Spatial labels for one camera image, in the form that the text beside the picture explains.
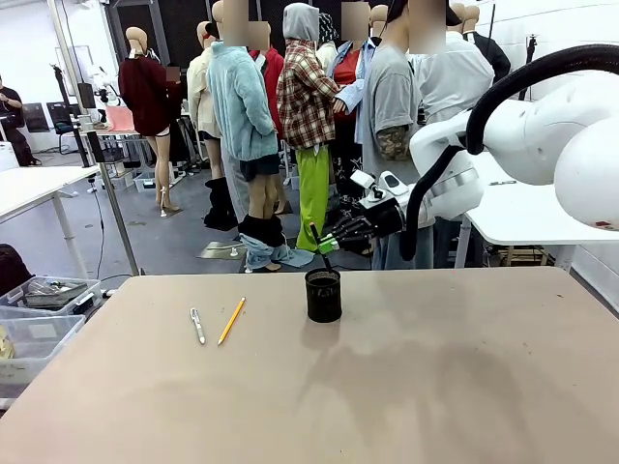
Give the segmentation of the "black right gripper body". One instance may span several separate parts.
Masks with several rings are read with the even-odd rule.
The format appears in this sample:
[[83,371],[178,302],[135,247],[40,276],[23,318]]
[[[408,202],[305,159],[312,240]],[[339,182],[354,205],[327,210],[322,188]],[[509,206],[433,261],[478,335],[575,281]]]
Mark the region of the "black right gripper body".
[[371,201],[369,197],[360,201],[363,217],[368,223],[372,238],[383,238],[406,229],[408,200],[403,197],[382,198]]

